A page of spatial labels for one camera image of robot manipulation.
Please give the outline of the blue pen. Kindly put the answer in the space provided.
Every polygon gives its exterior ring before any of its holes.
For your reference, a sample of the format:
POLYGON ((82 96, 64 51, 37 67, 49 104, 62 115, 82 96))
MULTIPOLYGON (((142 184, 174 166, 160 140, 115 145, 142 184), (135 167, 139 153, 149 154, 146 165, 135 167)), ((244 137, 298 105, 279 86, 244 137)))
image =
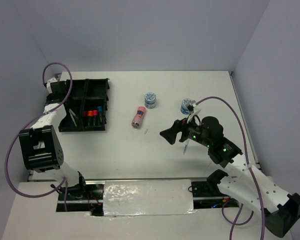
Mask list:
POLYGON ((190 142, 190 139, 187 139, 187 141, 185 142, 185 146, 184 146, 184 149, 183 149, 183 155, 185 155, 186 152, 187 152, 187 149, 188 149, 188 146, 189 146, 189 142, 190 142))

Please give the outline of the orange highlighter cap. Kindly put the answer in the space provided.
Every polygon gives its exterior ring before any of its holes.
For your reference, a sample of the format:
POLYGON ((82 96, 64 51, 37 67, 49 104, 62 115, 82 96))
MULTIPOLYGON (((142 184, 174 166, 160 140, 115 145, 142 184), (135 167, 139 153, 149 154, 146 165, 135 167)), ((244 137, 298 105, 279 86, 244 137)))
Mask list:
POLYGON ((93 111, 91 111, 91 110, 88 111, 87 115, 88 115, 89 117, 93 116, 93 111))

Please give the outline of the orange highlighter marker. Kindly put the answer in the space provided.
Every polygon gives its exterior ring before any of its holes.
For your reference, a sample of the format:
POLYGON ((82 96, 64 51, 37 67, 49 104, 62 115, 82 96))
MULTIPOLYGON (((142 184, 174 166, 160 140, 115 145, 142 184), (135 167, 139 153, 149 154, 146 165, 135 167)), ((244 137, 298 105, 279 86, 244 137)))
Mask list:
POLYGON ((93 116, 87 115, 87 127, 92 127, 92 126, 93 126, 93 116))

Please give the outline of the pink highlighter cap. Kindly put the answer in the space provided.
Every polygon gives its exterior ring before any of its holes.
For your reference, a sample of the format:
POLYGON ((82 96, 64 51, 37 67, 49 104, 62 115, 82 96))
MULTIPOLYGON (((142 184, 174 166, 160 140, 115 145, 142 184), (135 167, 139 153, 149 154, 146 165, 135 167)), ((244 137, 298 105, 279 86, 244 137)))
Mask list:
POLYGON ((93 110, 92 113, 93 113, 93 116, 97 116, 98 115, 98 111, 97 110, 93 110))

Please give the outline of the pink highlighter marker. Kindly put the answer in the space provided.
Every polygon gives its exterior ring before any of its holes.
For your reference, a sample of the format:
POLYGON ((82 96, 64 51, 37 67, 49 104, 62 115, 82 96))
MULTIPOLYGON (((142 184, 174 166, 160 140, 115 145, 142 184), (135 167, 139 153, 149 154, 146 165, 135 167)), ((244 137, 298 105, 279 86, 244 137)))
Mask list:
POLYGON ((99 117, 97 116, 93 116, 93 126, 97 127, 99 123, 99 117))

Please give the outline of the blue highlighter cap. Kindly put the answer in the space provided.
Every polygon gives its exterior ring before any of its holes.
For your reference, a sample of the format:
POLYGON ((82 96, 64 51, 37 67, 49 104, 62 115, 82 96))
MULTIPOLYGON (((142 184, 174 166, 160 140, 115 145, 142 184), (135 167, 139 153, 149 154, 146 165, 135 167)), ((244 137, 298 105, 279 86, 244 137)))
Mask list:
POLYGON ((103 108, 102 108, 101 106, 98 106, 98 107, 97 107, 97 110, 98 110, 99 112, 102 112, 102 111, 103 111, 103 108))

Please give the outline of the yellow pen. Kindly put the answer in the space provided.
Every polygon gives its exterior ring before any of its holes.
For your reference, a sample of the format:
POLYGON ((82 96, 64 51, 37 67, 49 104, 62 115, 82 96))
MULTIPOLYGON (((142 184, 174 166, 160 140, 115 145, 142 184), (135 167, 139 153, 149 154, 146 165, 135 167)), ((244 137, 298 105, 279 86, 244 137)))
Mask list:
POLYGON ((73 121, 73 123, 74 123, 74 126, 75 126, 75 127, 78 127, 78 126, 77 126, 77 123, 76 123, 76 120, 75 120, 75 117, 74 117, 73 115, 71 115, 71 117, 72 117, 72 121, 73 121))

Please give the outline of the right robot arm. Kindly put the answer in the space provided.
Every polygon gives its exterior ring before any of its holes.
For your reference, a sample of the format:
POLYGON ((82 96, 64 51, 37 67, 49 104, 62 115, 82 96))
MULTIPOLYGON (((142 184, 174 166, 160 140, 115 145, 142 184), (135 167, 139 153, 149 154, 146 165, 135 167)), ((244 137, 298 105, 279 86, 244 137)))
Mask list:
POLYGON ((207 190, 213 196, 221 193, 234 198, 255 214, 264 217, 264 225, 273 235, 283 238, 300 219, 300 195, 290 194, 247 163, 242 150, 223 134, 217 118, 207 116, 201 124, 187 118, 175 120, 172 127, 159 134, 171 145, 192 140, 207 147, 209 158, 221 168, 208 178, 207 190))

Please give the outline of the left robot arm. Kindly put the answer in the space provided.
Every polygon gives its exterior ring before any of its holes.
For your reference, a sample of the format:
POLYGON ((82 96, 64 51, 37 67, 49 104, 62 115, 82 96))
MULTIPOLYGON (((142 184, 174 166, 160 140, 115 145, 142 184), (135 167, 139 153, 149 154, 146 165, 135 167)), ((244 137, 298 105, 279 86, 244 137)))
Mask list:
POLYGON ((26 127, 18 134, 24 166, 27 170, 45 174, 62 183, 59 192, 73 200, 81 200, 87 196, 88 187, 83 175, 72 169, 65 161, 65 154, 58 139, 56 129, 67 116, 66 96, 70 95, 71 82, 49 80, 43 116, 34 124, 26 127))

